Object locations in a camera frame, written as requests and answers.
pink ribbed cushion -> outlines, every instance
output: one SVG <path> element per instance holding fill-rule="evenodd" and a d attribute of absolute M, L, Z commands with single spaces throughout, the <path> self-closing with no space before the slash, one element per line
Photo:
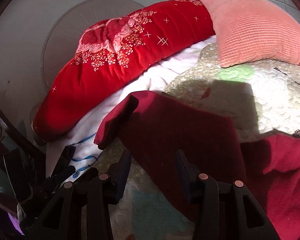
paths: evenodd
<path fill-rule="evenodd" d="M 217 35 L 222 67 L 276 59 L 300 65 L 300 25 L 268 0 L 200 0 Z"/>

blue cord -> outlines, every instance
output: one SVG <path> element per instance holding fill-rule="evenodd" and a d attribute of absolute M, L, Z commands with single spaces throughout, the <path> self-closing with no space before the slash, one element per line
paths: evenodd
<path fill-rule="evenodd" d="M 93 136 L 95 136 L 95 134 L 96 134 L 96 133 L 94 133 L 94 134 L 92 134 L 92 135 L 90 135 L 90 136 L 88 136 L 88 137 L 82 139 L 81 141 L 79 141 L 79 142 L 77 142 L 77 143 L 70 144 L 70 146 L 73 146 L 73 145 L 76 145 L 76 144 L 83 143 L 83 142 L 89 140 L 90 138 L 92 138 Z M 75 173 L 72 175 L 72 178 L 76 179 L 76 178 L 78 177 L 78 174 L 79 174 L 80 171 L 85 171 L 86 169 L 90 168 L 90 167 L 98 160 L 97 157 L 92 156 L 92 155 L 89 155 L 89 156 L 87 156 L 87 157 L 85 157 L 84 159 L 81 159 L 81 160 L 77 160 L 77 159 L 72 158 L 71 160 L 72 160 L 73 162 L 80 162 L 80 161 L 88 160 L 88 159 L 92 159 L 92 158 L 95 158 L 95 161 L 94 161 L 92 164 L 89 164 L 88 166 L 84 166 L 84 167 L 82 167 L 82 168 L 80 168 L 80 169 L 77 169 L 77 170 L 75 171 Z"/>

white wall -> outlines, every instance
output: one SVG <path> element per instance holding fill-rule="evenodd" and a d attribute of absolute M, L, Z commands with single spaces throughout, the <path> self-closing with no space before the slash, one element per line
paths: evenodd
<path fill-rule="evenodd" d="M 85 0 L 13 0 L 0 17 L 0 108 L 16 125 L 46 95 L 40 60 L 55 22 Z M 143 6 L 164 0 L 133 0 Z"/>

red towel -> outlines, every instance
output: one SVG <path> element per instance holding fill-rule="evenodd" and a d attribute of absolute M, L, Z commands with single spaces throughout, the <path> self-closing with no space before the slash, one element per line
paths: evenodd
<path fill-rule="evenodd" d="M 300 237 L 300 139 L 277 134 L 239 144 L 230 118 L 150 91 L 128 95 L 103 120 L 94 142 L 104 149 L 116 136 L 190 220 L 195 220 L 198 207 L 190 206 L 181 192 L 177 149 L 217 181 L 246 183 L 282 240 Z"/>

metal pin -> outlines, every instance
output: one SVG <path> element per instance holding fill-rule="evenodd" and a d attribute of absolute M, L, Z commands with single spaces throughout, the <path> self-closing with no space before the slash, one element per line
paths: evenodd
<path fill-rule="evenodd" d="M 101 180 L 105 180 L 105 179 L 108 179 L 108 178 L 109 178 L 108 174 L 103 173 L 103 174 L 99 175 L 99 179 L 101 179 Z"/>
<path fill-rule="evenodd" d="M 98 18 L 97 18 L 97 15 L 96 15 L 96 11 L 94 10 L 94 7 L 93 8 L 93 11 L 94 11 L 94 16 L 96 17 L 96 21 L 98 22 Z"/>
<path fill-rule="evenodd" d="M 82 16 L 82 14 L 80 14 L 80 15 L 84 19 L 84 21 L 87 23 L 87 25 L 90 26 L 90 24 L 86 21 L 86 19 Z"/>
<path fill-rule="evenodd" d="M 65 184 L 63 184 L 63 187 L 65 187 L 65 188 L 71 188 L 72 187 L 72 182 L 71 181 L 67 181 Z"/>
<path fill-rule="evenodd" d="M 206 179 L 208 179 L 208 175 L 204 174 L 204 173 L 200 173 L 199 174 L 199 179 L 206 180 Z"/>
<path fill-rule="evenodd" d="M 236 180 L 236 181 L 234 182 L 234 184 L 235 184 L 237 187 L 243 187 L 243 182 L 240 181 L 240 180 Z"/>

